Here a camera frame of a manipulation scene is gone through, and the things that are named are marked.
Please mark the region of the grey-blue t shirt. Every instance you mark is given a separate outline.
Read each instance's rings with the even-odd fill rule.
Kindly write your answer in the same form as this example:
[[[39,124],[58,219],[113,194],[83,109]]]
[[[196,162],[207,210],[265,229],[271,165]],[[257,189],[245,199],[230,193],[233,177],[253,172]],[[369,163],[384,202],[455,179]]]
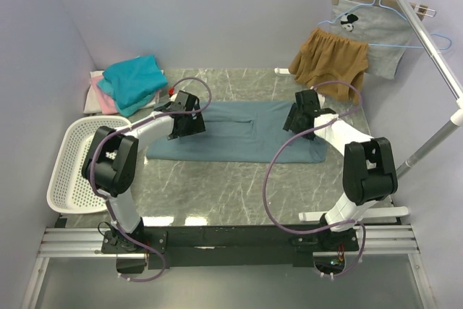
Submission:
[[[205,132],[148,146],[148,159],[268,163],[291,138],[283,130],[290,101],[215,101],[203,112]]]

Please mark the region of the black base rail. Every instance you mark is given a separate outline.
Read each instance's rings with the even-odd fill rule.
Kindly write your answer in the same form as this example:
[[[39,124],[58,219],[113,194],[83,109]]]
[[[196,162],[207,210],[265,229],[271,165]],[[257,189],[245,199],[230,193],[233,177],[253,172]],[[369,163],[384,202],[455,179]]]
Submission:
[[[129,276],[145,269],[201,266],[291,265],[313,267],[316,253],[362,254],[364,242],[350,227],[316,232],[314,224],[146,227],[137,243],[115,229],[103,234],[101,253],[116,256],[116,269]]]

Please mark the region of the pink folded t shirt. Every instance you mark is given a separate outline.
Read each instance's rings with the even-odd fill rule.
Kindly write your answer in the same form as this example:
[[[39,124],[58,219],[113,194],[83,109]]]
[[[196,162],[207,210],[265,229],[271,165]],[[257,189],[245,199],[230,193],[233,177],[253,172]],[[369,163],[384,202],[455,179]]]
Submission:
[[[98,105],[100,106],[101,113],[105,115],[118,114],[118,110],[115,106],[114,100],[107,94],[105,94],[99,87],[98,83],[102,81],[103,76],[99,75],[90,79],[93,91],[96,94]]]

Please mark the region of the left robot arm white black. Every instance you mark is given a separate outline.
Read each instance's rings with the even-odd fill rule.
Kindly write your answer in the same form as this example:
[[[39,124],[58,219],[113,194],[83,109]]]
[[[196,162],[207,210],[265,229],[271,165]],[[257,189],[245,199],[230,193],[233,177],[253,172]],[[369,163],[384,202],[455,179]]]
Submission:
[[[135,207],[131,185],[138,153],[156,140],[173,140],[205,132],[200,100],[183,90],[146,117],[128,126],[99,127],[81,169],[82,177],[102,198],[119,244],[130,253],[145,242],[144,223]]]

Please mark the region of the grey panda shirt hanging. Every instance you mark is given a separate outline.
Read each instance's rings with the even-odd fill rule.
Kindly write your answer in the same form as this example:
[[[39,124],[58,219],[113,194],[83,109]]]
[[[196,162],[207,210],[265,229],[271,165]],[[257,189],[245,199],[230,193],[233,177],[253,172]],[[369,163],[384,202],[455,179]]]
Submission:
[[[398,63],[414,34],[406,20],[394,10],[339,0],[331,8],[331,21],[332,33],[369,44],[366,70],[369,75],[394,79]]]

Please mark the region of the teal folded t shirt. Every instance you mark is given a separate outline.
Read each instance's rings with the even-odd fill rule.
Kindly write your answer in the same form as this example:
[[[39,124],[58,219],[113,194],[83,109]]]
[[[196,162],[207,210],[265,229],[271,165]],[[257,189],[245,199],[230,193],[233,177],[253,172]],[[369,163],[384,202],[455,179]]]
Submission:
[[[168,84],[154,56],[138,56],[112,64],[102,76],[97,82],[98,88],[113,100],[116,110],[124,117],[146,106]]]

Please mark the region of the metal clothes rack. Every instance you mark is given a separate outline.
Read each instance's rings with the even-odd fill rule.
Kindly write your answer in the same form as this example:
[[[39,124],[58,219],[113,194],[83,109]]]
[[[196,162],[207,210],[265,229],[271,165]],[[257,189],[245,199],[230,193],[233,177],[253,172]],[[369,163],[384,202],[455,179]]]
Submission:
[[[452,39],[452,47],[442,57],[461,82],[462,0],[414,1],[437,11],[425,26]],[[396,163],[410,161],[393,196],[395,203],[408,207],[407,223],[418,230],[437,222],[448,226],[462,221],[462,128],[451,124],[456,98],[432,59],[423,50],[408,51],[395,80],[368,80],[363,95],[372,134],[391,141]],[[424,158],[410,160],[438,130],[446,129],[452,133]]]

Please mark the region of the brown shorts hanging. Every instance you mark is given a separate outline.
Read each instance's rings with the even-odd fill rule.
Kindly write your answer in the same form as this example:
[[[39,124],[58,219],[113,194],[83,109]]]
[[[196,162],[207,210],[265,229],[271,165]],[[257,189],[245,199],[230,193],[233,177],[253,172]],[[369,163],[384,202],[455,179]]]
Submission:
[[[289,65],[295,82],[337,101],[360,102],[364,74],[368,68],[369,45],[314,29]]]

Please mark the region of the aluminium frame rail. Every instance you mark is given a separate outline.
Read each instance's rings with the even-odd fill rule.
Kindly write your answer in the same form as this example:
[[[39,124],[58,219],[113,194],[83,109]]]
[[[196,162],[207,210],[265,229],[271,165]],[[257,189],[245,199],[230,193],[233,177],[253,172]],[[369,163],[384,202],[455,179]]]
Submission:
[[[354,228],[357,241],[365,241],[365,255],[419,254],[420,249],[410,225],[366,226]],[[54,229],[44,232],[38,257],[40,258],[115,258],[116,254],[103,254],[103,236],[97,229]]]

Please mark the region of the white plastic laundry basket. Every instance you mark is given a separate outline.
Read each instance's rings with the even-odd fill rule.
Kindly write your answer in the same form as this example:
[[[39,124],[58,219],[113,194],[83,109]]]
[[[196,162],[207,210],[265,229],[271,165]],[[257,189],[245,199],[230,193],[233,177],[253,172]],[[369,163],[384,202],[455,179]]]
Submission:
[[[61,214],[89,214],[106,210],[81,175],[82,165],[95,131],[102,126],[126,127],[129,120],[119,116],[83,117],[73,122],[61,142],[47,190],[48,206]]]

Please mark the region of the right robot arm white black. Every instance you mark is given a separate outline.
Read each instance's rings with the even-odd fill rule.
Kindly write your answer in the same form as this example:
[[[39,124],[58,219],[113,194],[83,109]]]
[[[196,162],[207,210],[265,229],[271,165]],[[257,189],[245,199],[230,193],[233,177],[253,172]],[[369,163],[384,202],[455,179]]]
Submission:
[[[398,188],[394,157],[389,140],[374,138],[356,130],[330,108],[322,108],[314,90],[295,93],[283,129],[293,133],[306,130],[308,140],[320,137],[344,157],[343,194],[328,212],[320,217],[322,228],[317,233],[323,250],[335,250],[351,240],[350,229],[363,219],[396,218],[405,208],[373,206]]]

